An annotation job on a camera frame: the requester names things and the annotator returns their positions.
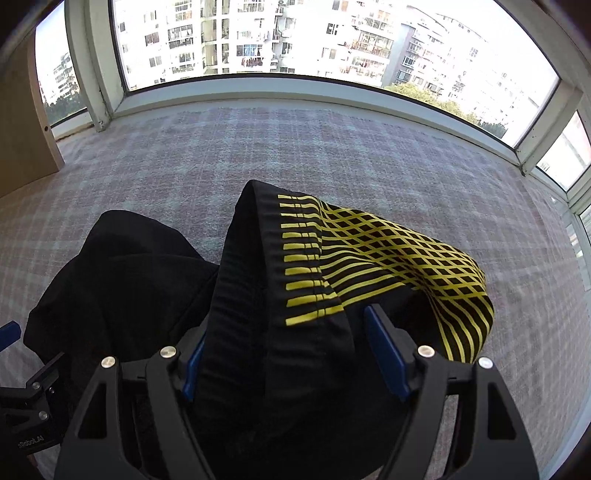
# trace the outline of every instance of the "window sill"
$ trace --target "window sill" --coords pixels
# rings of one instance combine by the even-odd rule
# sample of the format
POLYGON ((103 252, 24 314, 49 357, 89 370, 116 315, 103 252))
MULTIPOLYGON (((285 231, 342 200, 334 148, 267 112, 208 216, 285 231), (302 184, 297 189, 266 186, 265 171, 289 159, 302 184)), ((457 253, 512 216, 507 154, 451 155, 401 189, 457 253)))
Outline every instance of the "window sill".
POLYGON ((476 127, 411 100, 366 87, 320 80, 315 77, 212 76, 189 82, 150 87, 128 95, 114 117, 154 108, 232 99, 307 100, 351 106, 404 118, 452 134, 518 165, 515 152, 476 127))
POLYGON ((51 132, 57 141, 78 133, 88 127, 92 127, 93 124, 90 113, 88 113, 87 110, 84 110, 60 121, 57 125, 51 127, 51 132))

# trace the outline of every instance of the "sky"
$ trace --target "sky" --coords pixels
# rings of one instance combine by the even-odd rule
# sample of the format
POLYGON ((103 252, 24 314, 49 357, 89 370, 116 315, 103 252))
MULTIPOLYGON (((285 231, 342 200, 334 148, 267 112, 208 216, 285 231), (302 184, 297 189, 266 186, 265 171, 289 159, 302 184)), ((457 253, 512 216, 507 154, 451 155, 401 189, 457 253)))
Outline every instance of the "sky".
POLYGON ((49 14, 37 27, 35 34, 35 57, 37 75, 43 83, 43 76, 53 73, 60 62, 60 57, 69 51, 64 20, 64 3, 49 14))

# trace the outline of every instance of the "metal screw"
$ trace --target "metal screw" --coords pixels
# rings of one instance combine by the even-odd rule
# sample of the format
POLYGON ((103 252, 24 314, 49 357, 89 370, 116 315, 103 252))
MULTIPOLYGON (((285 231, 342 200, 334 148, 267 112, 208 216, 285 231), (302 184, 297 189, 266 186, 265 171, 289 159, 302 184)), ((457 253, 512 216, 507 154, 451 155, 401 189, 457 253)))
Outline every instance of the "metal screw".
POLYGON ((492 366, 494 364, 492 363, 492 360, 490 358, 488 358, 487 356, 481 356, 478 359, 478 365, 480 365, 482 368, 489 369, 489 368, 492 368, 492 366))
POLYGON ((160 350, 160 356, 162 358, 172 358, 177 354, 177 350, 173 346, 165 346, 160 350))
POLYGON ((111 368, 115 364, 114 356, 106 356, 100 361, 102 368, 111 368))
POLYGON ((433 350, 433 348, 428 345, 421 345, 418 348, 418 354, 425 358, 431 358, 435 355, 435 350, 433 350))

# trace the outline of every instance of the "blue gripper pad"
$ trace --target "blue gripper pad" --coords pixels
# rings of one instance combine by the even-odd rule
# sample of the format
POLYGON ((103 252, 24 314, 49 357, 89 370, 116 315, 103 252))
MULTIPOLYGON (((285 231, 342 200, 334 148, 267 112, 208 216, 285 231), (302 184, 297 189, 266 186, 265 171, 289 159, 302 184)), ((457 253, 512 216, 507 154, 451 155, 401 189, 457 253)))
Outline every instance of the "blue gripper pad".
POLYGON ((11 346, 21 337, 21 327, 17 322, 8 322, 0 327, 0 352, 11 346))
MULTIPOLYGON (((408 355, 403 355, 396 347, 373 306, 365 307, 364 318, 365 334, 386 386, 390 393, 396 395, 401 401, 405 401, 411 394, 411 388, 408 385, 410 379, 407 375, 407 365, 412 360, 407 358, 405 362, 404 357, 408 357, 408 355)), ((390 324, 390 329, 396 330, 392 324, 390 324)))
POLYGON ((187 363, 187 379, 183 387, 183 397, 189 402, 192 402, 195 398, 195 387, 197 386, 197 369, 199 368, 199 362, 203 356, 203 346, 205 345, 205 336, 201 339, 197 348, 191 355, 187 363))

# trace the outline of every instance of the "plaid carpet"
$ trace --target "plaid carpet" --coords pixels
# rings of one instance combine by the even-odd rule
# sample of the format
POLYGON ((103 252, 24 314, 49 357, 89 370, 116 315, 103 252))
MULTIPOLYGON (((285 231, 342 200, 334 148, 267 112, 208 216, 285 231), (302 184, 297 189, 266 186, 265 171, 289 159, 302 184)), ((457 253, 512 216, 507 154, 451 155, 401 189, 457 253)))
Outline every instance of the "plaid carpet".
MULTIPOLYGON (((591 330, 577 261, 547 193, 517 168, 450 135, 398 119, 324 109, 161 109, 60 142, 65 168, 0 199, 0 323, 28 312, 99 215, 128 209, 178 229, 219 261, 249 179, 375 213, 471 255, 495 323, 499 366, 546 466, 589 383, 591 330)), ((0 354, 0 383, 40 362, 22 342, 0 354)), ((430 478, 443 471, 450 413, 430 478)), ((38 454, 51 475, 57 448, 38 454)))

